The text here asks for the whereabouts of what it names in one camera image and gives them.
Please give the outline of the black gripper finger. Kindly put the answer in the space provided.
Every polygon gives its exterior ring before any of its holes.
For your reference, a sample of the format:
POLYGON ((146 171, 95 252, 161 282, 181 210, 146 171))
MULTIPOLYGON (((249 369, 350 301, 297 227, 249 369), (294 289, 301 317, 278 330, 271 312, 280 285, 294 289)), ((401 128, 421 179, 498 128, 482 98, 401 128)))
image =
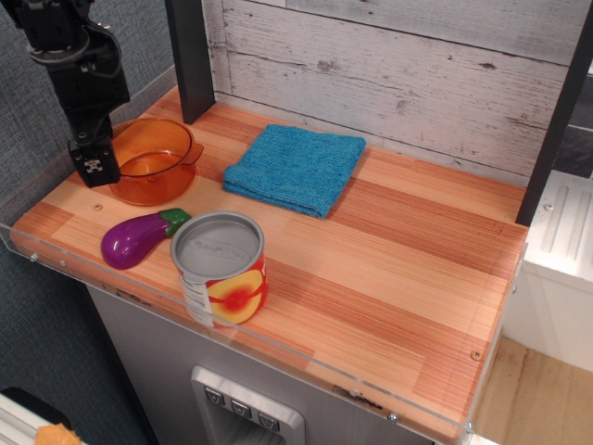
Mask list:
POLYGON ((89 144, 69 141, 69 154, 87 187, 94 188, 120 181, 120 167, 108 137, 101 137, 89 144))

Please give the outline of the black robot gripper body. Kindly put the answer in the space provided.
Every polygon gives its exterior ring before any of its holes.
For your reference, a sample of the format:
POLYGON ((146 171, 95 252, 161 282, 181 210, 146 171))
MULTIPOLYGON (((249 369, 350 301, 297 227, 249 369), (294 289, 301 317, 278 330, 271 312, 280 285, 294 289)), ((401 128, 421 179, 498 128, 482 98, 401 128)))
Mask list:
POLYGON ((90 17, 91 1, 5 1, 31 59, 46 68, 80 146, 106 145, 110 113, 130 100, 115 36, 90 17))

